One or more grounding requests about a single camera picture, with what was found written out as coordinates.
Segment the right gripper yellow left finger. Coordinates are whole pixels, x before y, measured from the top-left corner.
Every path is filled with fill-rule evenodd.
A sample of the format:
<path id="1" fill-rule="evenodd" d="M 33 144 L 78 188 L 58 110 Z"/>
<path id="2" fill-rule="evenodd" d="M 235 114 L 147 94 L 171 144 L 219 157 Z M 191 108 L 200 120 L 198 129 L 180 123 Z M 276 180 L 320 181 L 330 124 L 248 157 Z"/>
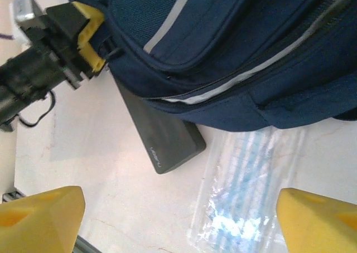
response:
<path id="1" fill-rule="evenodd" d="M 0 253 L 72 253 L 85 211 L 66 186 L 0 204 Z"/>

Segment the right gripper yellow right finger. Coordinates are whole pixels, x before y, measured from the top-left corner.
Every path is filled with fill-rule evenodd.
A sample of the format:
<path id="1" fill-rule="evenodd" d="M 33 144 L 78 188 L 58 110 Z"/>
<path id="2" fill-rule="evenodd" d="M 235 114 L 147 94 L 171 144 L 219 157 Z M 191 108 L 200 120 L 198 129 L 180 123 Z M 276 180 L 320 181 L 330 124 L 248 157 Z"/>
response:
<path id="1" fill-rule="evenodd" d="M 357 253 L 357 205 L 284 188 L 277 218 L 288 253 Z"/>

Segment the clear bag of blue stationery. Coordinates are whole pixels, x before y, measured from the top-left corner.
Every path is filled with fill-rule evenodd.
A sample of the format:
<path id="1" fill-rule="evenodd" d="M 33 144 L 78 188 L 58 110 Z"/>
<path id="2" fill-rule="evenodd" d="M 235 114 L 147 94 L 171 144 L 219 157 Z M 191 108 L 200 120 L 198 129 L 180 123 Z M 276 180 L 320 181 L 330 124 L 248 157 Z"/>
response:
<path id="1" fill-rule="evenodd" d="M 199 253 L 288 253 L 276 203 L 306 132 L 267 127 L 214 139 L 188 232 Z"/>

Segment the black pencil case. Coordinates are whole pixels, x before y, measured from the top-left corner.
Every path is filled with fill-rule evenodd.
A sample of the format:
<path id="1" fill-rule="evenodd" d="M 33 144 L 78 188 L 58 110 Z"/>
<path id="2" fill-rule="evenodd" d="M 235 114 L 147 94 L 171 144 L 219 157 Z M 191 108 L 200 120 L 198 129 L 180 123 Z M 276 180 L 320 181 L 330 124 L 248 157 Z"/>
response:
<path id="1" fill-rule="evenodd" d="M 115 82 L 157 174 L 178 168 L 206 149 L 195 124 L 154 109 Z"/>

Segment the navy blue backpack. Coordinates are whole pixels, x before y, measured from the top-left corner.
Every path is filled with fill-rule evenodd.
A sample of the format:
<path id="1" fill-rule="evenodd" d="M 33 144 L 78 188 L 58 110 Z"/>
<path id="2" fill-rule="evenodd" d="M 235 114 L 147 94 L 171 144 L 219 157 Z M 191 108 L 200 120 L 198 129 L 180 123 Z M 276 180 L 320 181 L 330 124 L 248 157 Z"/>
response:
<path id="1" fill-rule="evenodd" d="M 70 0 L 148 105 L 231 132 L 357 121 L 357 0 Z"/>

